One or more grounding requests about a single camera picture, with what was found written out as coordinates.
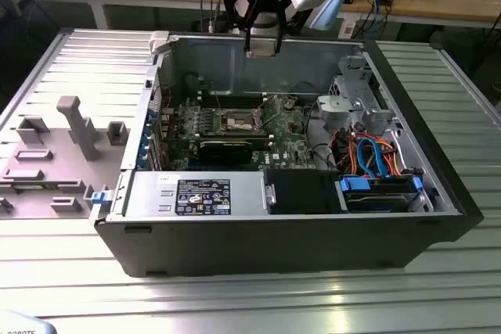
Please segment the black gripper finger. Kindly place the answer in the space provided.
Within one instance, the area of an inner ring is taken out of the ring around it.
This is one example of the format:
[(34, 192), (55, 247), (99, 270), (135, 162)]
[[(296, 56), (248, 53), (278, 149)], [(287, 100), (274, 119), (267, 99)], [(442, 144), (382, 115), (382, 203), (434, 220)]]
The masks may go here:
[(285, 31), (285, 8), (283, 0), (275, 0), (276, 18), (277, 18), (277, 34), (275, 40), (275, 54), (278, 54), (281, 49), (283, 34)]
[(244, 51), (251, 57), (251, 29), (259, 15), (259, 0), (223, 0), (231, 27), (244, 36)]

